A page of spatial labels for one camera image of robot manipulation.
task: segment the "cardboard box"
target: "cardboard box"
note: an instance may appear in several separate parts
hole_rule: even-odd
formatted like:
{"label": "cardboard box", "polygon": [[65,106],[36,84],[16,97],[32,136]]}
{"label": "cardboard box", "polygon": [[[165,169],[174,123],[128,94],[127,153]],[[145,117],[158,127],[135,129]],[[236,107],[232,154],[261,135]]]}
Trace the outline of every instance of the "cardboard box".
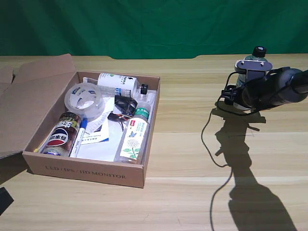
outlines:
{"label": "cardboard box", "polygon": [[65,54],[22,65],[12,84],[12,69],[7,67],[0,74],[0,157],[22,152],[34,174],[144,187],[159,101],[159,77],[124,74],[157,90],[143,163],[135,165],[33,152],[66,111],[67,90],[82,82],[83,77],[97,79],[99,73],[76,72],[71,55]]}

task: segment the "bottle cap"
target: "bottle cap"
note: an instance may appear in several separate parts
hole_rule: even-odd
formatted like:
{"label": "bottle cap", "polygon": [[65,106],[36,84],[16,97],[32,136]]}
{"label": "bottle cap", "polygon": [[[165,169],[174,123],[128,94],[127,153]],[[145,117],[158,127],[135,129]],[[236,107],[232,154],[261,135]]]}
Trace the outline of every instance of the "bottle cap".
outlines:
{"label": "bottle cap", "polygon": [[148,85],[147,84],[141,84],[140,94],[146,95],[148,93]]}
{"label": "bottle cap", "polygon": [[252,52],[252,55],[254,57],[263,58],[266,54],[266,48],[261,46],[256,46],[254,48],[254,51]]}

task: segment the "green screen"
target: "green screen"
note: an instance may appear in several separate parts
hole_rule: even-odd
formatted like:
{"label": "green screen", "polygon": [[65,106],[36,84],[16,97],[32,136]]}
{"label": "green screen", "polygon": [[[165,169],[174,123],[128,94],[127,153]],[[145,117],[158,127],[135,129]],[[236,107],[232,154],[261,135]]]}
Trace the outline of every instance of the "green screen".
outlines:
{"label": "green screen", "polygon": [[308,53],[307,0],[2,0],[0,55]]}

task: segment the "wooden table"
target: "wooden table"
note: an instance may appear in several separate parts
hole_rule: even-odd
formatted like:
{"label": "wooden table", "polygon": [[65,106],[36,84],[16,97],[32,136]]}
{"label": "wooden table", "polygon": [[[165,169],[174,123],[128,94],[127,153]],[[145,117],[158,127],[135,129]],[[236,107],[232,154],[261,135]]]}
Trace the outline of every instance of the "wooden table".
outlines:
{"label": "wooden table", "polygon": [[[216,231],[290,231],[294,226],[307,231],[308,99],[248,119],[213,110],[234,62],[243,57],[74,57],[77,70],[161,77],[145,187],[31,175],[22,157],[12,156],[0,161],[1,186],[14,199],[0,217],[0,230],[209,231],[212,220]],[[18,68],[41,58],[0,57],[0,67]],[[267,58],[274,68],[308,69],[308,54]],[[211,112],[204,141],[219,165],[227,160],[234,166],[219,191],[231,168],[216,166],[201,142]],[[220,149],[224,153],[214,155]]]}

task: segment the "marker pen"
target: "marker pen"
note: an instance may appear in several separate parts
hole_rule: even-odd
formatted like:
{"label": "marker pen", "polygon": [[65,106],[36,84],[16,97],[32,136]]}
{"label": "marker pen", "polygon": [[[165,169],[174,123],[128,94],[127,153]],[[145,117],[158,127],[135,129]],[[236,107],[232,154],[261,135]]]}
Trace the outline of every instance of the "marker pen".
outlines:
{"label": "marker pen", "polygon": [[72,152],[69,157],[77,157],[79,148],[81,146],[83,135],[85,134],[87,124],[88,124],[88,121],[86,119],[83,119],[80,125],[79,132],[77,134],[74,146],[72,148]]}

